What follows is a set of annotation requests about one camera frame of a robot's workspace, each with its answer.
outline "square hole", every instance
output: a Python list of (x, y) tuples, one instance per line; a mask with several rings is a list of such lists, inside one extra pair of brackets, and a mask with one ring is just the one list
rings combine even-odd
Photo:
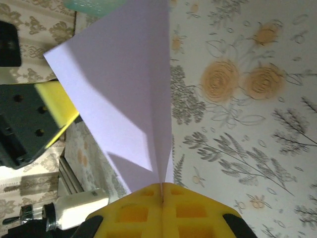
[(107, 233), (107, 238), (141, 238), (141, 231), (113, 231)]
[(171, 194), (172, 194), (172, 195), (183, 195), (184, 192), (182, 192), (182, 191), (180, 191), (180, 190), (178, 190), (178, 189), (176, 189), (176, 188), (173, 188), (173, 189), (171, 190)]
[(144, 206), (130, 204), (121, 207), (117, 222), (146, 222), (149, 209)]
[(178, 227), (179, 238), (215, 238), (210, 227)]
[(206, 217), (205, 207), (200, 204), (186, 203), (176, 205), (177, 218)]
[(142, 196), (153, 196), (154, 192), (150, 189), (145, 189), (144, 191), (142, 191)]

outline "orange flower print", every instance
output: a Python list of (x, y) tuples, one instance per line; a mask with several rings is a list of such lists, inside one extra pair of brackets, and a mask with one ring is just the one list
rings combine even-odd
[(211, 63), (202, 75), (205, 96), (213, 102), (225, 102), (238, 86), (239, 72), (230, 60)]
[(87, 167), (87, 157), (86, 157), (86, 155), (83, 156), (83, 165), (85, 167)]
[(178, 52), (184, 53), (184, 49), (182, 48), (182, 45), (184, 42), (182, 40), (186, 39), (187, 36), (181, 36), (179, 34), (180, 31), (180, 26), (177, 25), (177, 29), (174, 30), (174, 35), (172, 37), (172, 50), (174, 51), (175, 54)]
[(177, 6), (177, 0), (169, 0), (169, 4), (171, 7), (176, 7)]
[(77, 151), (77, 160), (81, 165), (83, 165), (84, 167), (87, 167), (87, 164), (88, 164), (87, 156), (83, 154), (81, 149), (78, 149)]
[(267, 22), (264, 25), (260, 25), (260, 28), (252, 39), (256, 45), (266, 46), (275, 42), (278, 32), (282, 27), (283, 24), (278, 20)]
[(202, 181), (206, 181), (204, 178), (200, 177), (199, 171), (196, 167), (194, 167), (195, 175), (193, 176), (193, 183), (199, 184), (202, 187), (205, 187)]
[(188, 19), (191, 18), (191, 17), (194, 17), (194, 18), (200, 18), (199, 15), (197, 15), (197, 12), (199, 10), (199, 5), (198, 3), (194, 3), (191, 5), (190, 7), (190, 10), (188, 12), (186, 12), (186, 14), (188, 14)]
[(77, 160), (80, 164), (83, 162), (83, 152), (81, 151), (81, 149), (77, 151)]
[(285, 72), (273, 64), (260, 66), (247, 76), (243, 86), (246, 94), (253, 99), (263, 100), (276, 96), (283, 88)]
[(261, 197), (258, 197), (255, 195), (253, 197), (253, 196), (247, 194), (247, 196), (251, 199), (250, 202), (254, 208), (262, 209), (266, 206), (266, 207), (272, 209), (272, 207), (268, 203), (264, 202), (264, 195), (262, 195)]

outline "yellow sponge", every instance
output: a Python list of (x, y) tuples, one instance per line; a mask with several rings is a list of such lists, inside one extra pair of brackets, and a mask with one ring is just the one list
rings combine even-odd
[(60, 131), (46, 145), (50, 147), (78, 117), (79, 112), (66, 94), (64, 88), (58, 81), (36, 83), (34, 87), (44, 101), (48, 111), (53, 116)]
[(172, 183), (162, 187), (152, 184), (90, 214), (104, 218), (94, 238), (236, 237), (222, 215), (240, 217), (237, 211)]

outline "paper airplane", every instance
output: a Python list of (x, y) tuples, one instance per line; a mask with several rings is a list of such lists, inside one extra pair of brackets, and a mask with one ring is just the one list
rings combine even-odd
[(44, 55), (128, 192), (172, 178), (168, 12), (128, 0)]

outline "wallpaper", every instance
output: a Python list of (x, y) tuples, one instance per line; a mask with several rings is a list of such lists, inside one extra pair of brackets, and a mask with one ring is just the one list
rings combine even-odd
[(85, 191), (103, 188), (114, 202), (126, 191), (102, 153), (90, 131), (82, 121), (67, 129), (65, 159)]
[(317, 2), (170, 0), (175, 183), (317, 237)]

